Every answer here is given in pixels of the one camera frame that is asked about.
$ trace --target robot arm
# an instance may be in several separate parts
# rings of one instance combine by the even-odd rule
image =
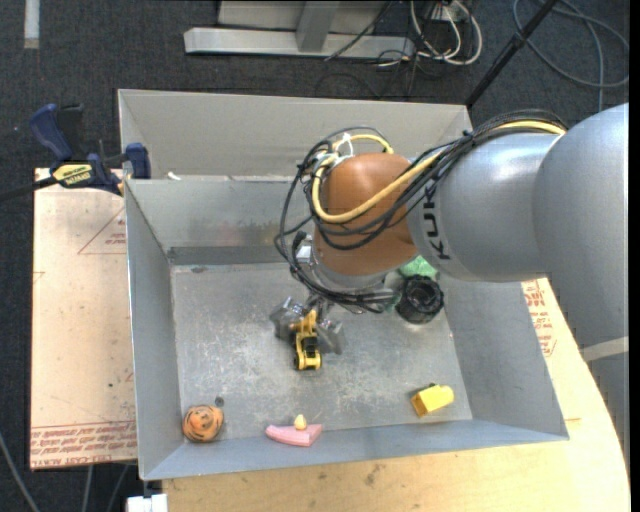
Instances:
[[[277,245],[312,296],[354,312],[382,311],[384,276],[418,254],[463,280],[548,276],[628,463],[628,121],[628,104],[568,132],[509,114],[413,161],[374,130],[332,134],[299,167]],[[355,154],[357,141],[376,151]],[[297,185],[315,226],[289,249]]]

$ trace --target metal base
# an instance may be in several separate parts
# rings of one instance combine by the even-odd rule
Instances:
[[[329,57],[348,45],[356,36],[328,34],[319,50],[301,51],[296,32],[244,30],[230,28],[192,28],[184,34],[186,53],[221,53],[249,55],[290,55],[300,57]],[[363,36],[341,58],[397,59],[398,53],[413,52],[413,43],[405,37]]]

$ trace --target green object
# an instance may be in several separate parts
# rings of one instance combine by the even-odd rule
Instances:
[[[427,276],[431,279],[435,279],[438,274],[438,271],[429,265],[429,262],[422,256],[418,256],[406,265],[403,265],[398,269],[398,272],[400,272],[403,277]]]
[[[389,312],[389,311],[393,311],[396,307],[396,305],[400,302],[400,300],[402,299],[402,294],[401,293],[396,293],[393,296],[393,299],[391,299],[389,301],[389,303],[385,306],[384,310]]]

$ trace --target cardboard sheet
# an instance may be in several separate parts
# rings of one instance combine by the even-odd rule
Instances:
[[[52,186],[34,226],[30,466],[135,459],[124,200]]]

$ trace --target pink toy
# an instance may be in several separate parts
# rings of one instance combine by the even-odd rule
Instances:
[[[265,433],[267,437],[279,443],[293,446],[311,446],[322,432],[322,425],[307,425],[303,430],[296,427],[278,427],[269,425]]]

